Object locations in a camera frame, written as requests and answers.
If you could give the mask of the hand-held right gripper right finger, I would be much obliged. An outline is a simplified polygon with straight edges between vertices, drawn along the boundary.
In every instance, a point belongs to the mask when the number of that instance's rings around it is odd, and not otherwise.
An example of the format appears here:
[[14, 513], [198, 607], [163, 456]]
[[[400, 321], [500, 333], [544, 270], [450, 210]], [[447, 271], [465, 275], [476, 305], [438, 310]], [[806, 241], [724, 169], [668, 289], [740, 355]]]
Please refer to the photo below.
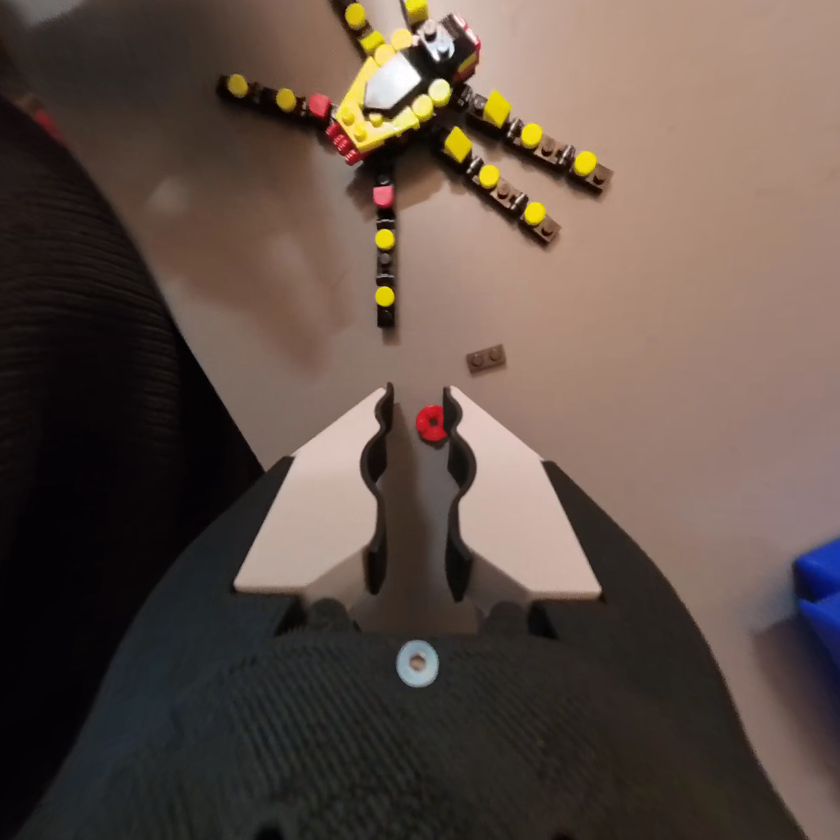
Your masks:
[[453, 385], [442, 396], [447, 470], [445, 578], [456, 603], [596, 602], [596, 579], [535, 450]]

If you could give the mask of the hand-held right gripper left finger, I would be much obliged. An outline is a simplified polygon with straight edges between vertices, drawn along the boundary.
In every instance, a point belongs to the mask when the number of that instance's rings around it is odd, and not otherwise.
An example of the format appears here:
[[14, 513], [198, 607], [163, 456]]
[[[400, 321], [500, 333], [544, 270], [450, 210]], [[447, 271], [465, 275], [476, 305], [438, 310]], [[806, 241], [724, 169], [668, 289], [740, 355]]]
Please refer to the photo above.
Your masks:
[[387, 572], [385, 500], [394, 387], [375, 389], [281, 462], [275, 499], [234, 578], [234, 590], [351, 611]]

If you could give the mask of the yellow black lego spider model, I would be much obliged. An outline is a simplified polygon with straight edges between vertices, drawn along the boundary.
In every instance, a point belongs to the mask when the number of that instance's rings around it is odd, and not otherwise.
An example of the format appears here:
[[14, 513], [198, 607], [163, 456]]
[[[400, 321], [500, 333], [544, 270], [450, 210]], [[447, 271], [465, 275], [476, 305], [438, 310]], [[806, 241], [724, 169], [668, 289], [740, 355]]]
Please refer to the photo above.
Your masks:
[[363, 57], [339, 101], [320, 93], [304, 97], [288, 87], [268, 87], [240, 73], [220, 76], [215, 92], [229, 105], [322, 131], [348, 166], [371, 172], [379, 329], [396, 327], [394, 164], [415, 140], [426, 141], [447, 166], [541, 245], [555, 240], [560, 225], [543, 203], [480, 156], [463, 129], [464, 121], [585, 190], [601, 193], [609, 185], [614, 172], [595, 152], [577, 150], [539, 123], [516, 117], [499, 91], [484, 95], [469, 84], [480, 63], [481, 43], [461, 15], [433, 18], [427, 2], [401, 2], [405, 25], [385, 37], [372, 25], [362, 2], [331, 6]]

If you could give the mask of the person's dark clothing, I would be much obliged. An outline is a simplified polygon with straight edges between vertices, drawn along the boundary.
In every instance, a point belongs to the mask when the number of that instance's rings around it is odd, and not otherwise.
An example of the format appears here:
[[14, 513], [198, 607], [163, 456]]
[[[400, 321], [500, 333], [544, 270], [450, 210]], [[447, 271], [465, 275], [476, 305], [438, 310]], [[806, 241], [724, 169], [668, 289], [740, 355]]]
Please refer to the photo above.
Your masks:
[[2, 99], [1, 831], [49, 788], [134, 617], [262, 475], [88, 173]]

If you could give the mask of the blue plastic bin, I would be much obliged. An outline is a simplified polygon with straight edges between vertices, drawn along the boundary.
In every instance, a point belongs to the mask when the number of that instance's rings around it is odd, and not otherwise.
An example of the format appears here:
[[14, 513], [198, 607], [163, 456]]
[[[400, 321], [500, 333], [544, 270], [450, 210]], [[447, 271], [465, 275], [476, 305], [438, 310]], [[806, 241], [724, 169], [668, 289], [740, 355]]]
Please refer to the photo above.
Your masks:
[[804, 623], [839, 672], [839, 538], [793, 561], [794, 595]]

